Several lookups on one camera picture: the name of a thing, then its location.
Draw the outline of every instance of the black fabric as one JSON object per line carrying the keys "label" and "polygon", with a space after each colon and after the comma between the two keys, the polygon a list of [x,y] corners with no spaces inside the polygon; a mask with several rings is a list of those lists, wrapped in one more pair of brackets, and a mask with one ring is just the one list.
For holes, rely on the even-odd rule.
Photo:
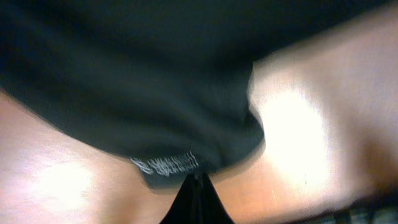
{"label": "black fabric", "polygon": [[246,93],[254,60],[383,2],[3,0],[1,86],[169,185],[263,140]]}
{"label": "black fabric", "polygon": [[161,224],[233,223],[207,174],[188,174]]}

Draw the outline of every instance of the dark clothing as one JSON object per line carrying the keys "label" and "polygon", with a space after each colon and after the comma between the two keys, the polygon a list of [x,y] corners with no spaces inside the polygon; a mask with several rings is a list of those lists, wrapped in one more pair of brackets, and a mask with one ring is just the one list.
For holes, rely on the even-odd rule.
{"label": "dark clothing", "polygon": [[3,0],[1,86],[168,185],[263,140],[248,110],[253,61],[382,2]]}

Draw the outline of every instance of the white logo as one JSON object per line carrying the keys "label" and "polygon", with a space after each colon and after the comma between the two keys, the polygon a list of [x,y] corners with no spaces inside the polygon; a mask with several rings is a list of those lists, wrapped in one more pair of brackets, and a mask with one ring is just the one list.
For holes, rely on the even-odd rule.
{"label": "white logo", "polygon": [[170,176],[170,174],[177,174],[199,167],[197,159],[191,151],[178,156],[149,159],[146,162],[142,162],[135,157],[130,157],[130,160],[146,174],[152,175],[154,173],[153,169],[155,169],[156,173],[166,177]]}

